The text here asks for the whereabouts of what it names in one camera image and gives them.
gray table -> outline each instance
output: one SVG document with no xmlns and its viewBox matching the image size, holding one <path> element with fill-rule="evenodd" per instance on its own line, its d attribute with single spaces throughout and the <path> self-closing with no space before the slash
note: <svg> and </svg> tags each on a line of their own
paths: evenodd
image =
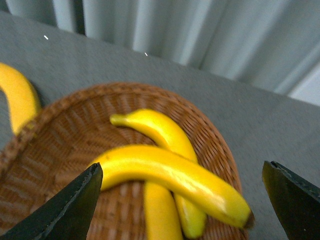
<svg viewBox="0 0 320 240">
<path fill-rule="evenodd" d="M 251 239 L 287 239 L 262 182 L 264 161 L 277 161 L 320 186 L 317 106 L 1 11 L 0 62 L 32 82 L 42 106 L 113 81 L 152 84 L 194 103 L 218 128 L 234 156 L 244 197 L 256 217 Z M 0 131 L 2 149 L 12 137 L 2 92 Z"/>
</svg>

plastic banana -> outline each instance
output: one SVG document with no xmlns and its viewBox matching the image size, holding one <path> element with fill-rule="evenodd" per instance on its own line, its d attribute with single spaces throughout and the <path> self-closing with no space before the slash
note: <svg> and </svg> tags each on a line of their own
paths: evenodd
<svg viewBox="0 0 320 240">
<path fill-rule="evenodd" d="M 159 147 L 198 163 L 197 155 L 185 132 L 175 121 L 161 112 L 143 108 L 126 115 L 113 114 L 110 116 L 110 122 L 115 126 L 133 128 L 154 140 Z M 148 196 L 153 193 L 159 195 L 150 187 L 145 187 L 145 193 Z M 175 194 L 174 198 L 184 235 L 189 239 L 199 238 L 204 232 L 207 215 L 183 197 Z M 150 202 L 150 205 L 145 205 L 144 209 L 148 212 L 157 207 L 155 203 Z M 147 221 L 147 228 L 148 225 L 159 227 L 161 223 L 156 221 L 158 217 L 154 215 L 152 221 Z"/>
<path fill-rule="evenodd" d="M 148 240 L 183 240 L 179 216 L 171 192 L 163 186 L 147 181 L 144 184 L 143 201 Z"/>
<path fill-rule="evenodd" d="M 126 145 L 98 156 L 101 190 L 130 180 L 151 181 L 181 195 L 208 215 L 241 229 L 254 225 L 246 200 L 228 183 L 171 151 L 151 145 Z"/>
<path fill-rule="evenodd" d="M 23 126 L 40 111 L 38 95 L 25 76 L 1 62 L 0 90 L 7 98 L 12 131 L 18 135 Z"/>
</svg>

wicker basket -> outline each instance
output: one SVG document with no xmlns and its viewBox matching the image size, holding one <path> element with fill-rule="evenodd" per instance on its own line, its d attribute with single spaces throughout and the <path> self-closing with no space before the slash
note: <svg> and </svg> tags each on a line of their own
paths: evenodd
<svg viewBox="0 0 320 240">
<path fill-rule="evenodd" d="M 115 82 L 79 90 L 50 106 L 0 154 L 0 234 L 44 204 L 102 152 L 127 144 L 154 144 L 111 114 L 138 108 L 160 111 L 187 133 L 199 164 L 241 192 L 232 154 L 218 130 L 193 104 L 159 87 Z M 88 240 L 143 240 L 143 182 L 127 182 L 100 194 Z M 245 240 L 242 231 L 208 217 L 203 240 Z"/>
</svg>

banana tip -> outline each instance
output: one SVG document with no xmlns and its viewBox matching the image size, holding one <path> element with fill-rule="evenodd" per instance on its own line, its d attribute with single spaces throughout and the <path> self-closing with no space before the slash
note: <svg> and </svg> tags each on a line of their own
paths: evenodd
<svg viewBox="0 0 320 240">
<path fill-rule="evenodd" d="M 243 228 L 252 229 L 254 225 L 255 225 L 255 216 L 254 216 L 254 213 L 251 211 Z"/>
<path fill-rule="evenodd" d="M 112 125 L 118 125 L 125 121 L 125 115 L 123 114 L 112 114 L 110 116 L 110 122 Z"/>
</svg>

banana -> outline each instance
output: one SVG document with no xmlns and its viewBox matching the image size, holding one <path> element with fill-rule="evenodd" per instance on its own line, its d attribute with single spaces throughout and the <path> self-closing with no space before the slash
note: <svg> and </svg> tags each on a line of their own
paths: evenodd
<svg viewBox="0 0 320 240">
<path fill-rule="evenodd" d="M 25 76 L 1 62 L 0 89 L 8 102 L 12 131 L 18 135 L 24 125 L 41 109 L 38 95 Z"/>
<path fill-rule="evenodd" d="M 90 165 L 93 163 L 100 163 L 103 170 L 102 191 L 124 181 L 151 181 L 223 223 L 241 229 L 254 225 L 254 215 L 240 193 L 212 172 L 171 151 L 126 145 L 106 151 Z"/>
<path fill-rule="evenodd" d="M 159 147 L 181 155 L 193 163 L 198 163 L 197 155 L 185 132 L 163 113 L 152 109 L 138 109 L 126 115 L 113 114 L 110 116 L 110 122 L 115 126 L 133 128 L 154 140 Z M 145 187 L 145 193 L 151 196 L 152 193 L 149 192 L 159 195 L 154 189 Z M 189 239 L 199 238 L 204 232 L 207 215 L 183 197 L 175 194 L 174 198 L 184 235 Z M 158 206 L 150 203 L 144 206 L 144 209 L 148 212 L 154 207 Z M 157 218 L 158 216 L 154 215 L 153 221 L 146 222 L 147 227 L 149 224 L 158 226 Z"/>
<path fill-rule="evenodd" d="M 166 188 L 147 181 L 144 184 L 143 200 L 147 239 L 183 240 L 176 204 L 171 193 Z"/>
</svg>

